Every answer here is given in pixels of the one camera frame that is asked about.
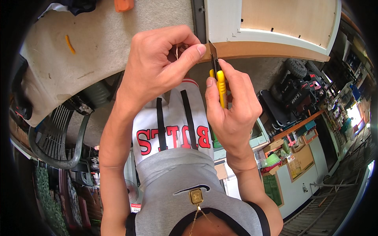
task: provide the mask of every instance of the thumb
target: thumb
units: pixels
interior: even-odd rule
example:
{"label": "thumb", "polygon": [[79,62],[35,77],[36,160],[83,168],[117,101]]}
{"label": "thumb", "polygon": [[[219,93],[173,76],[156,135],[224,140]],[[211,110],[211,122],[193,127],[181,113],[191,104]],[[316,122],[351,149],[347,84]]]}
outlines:
{"label": "thumb", "polygon": [[206,105],[207,105],[207,117],[209,122],[213,119],[220,118],[222,113],[222,107],[219,103],[219,91],[217,88],[217,81],[213,77],[209,77],[206,80]]}
{"label": "thumb", "polygon": [[177,61],[169,65],[171,72],[182,77],[199,62],[206,52],[206,46],[203,44],[196,44],[186,49]]}

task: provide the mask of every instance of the necklace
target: necklace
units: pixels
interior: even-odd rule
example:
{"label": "necklace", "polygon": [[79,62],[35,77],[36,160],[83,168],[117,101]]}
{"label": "necklace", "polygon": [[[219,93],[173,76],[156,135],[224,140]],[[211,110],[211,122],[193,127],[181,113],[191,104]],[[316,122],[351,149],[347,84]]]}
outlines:
{"label": "necklace", "polygon": [[203,214],[203,216],[211,223],[211,225],[218,231],[218,233],[223,236],[223,234],[221,232],[219,232],[218,228],[215,227],[215,225],[211,222],[211,220],[209,220],[209,218],[206,216],[205,212],[203,212],[201,210],[200,204],[203,202],[202,190],[200,188],[195,188],[195,189],[192,189],[191,191],[189,191],[189,200],[193,205],[197,206],[197,211],[195,212],[193,224],[192,224],[192,227],[189,231],[189,236],[192,236],[192,230],[194,228],[194,224],[195,224],[195,221],[197,219],[198,212],[201,212]]}

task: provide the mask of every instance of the fingernail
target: fingernail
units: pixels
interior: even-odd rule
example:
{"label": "fingernail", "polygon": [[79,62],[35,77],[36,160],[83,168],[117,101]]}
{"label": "fingernail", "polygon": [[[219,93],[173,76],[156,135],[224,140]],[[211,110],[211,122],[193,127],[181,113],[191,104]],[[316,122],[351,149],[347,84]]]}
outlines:
{"label": "fingernail", "polygon": [[197,50],[200,53],[201,57],[205,54],[206,52],[206,46],[203,44],[198,44]]}
{"label": "fingernail", "polygon": [[211,87],[212,86],[212,79],[207,79],[206,80],[206,87]]}

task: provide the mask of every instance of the gold chain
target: gold chain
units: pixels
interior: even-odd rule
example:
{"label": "gold chain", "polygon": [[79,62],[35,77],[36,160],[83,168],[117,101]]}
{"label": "gold chain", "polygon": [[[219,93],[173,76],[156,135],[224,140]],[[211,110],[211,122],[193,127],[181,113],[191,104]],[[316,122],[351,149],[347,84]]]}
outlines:
{"label": "gold chain", "polygon": [[194,216],[193,224],[192,224],[192,227],[190,228],[190,231],[189,231],[189,236],[192,236],[192,230],[193,230],[193,228],[194,228],[195,220],[197,219],[197,214],[198,214],[199,211],[200,211],[200,212],[203,214],[203,216],[204,216],[204,217],[205,217],[205,218],[211,223],[211,225],[212,225],[212,226],[218,231],[218,233],[219,233],[220,235],[223,236],[223,234],[218,230],[218,228],[215,227],[215,225],[213,224],[213,222],[211,222],[211,220],[207,217],[207,215],[205,214],[205,212],[203,212],[203,211],[201,210],[199,204],[197,204],[197,211],[195,212],[195,216]]}

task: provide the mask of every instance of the person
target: person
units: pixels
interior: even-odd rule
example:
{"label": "person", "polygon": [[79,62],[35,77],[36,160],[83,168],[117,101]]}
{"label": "person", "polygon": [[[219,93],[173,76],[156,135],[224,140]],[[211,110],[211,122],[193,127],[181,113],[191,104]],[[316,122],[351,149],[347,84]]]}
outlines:
{"label": "person", "polygon": [[[177,44],[188,48],[176,60],[171,49]],[[102,236],[280,233],[280,211],[264,192],[249,145],[250,132],[262,112],[251,80],[219,59],[232,107],[220,106],[216,80],[209,77],[205,114],[198,84],[185,77],[205,52],[185,25],[133,37],[100,141]],[[208,123],[226,150],[242,201],[227,196],[221,187]],[[131,142],[143,190],[138,213],[130,213],[124,180]]]}

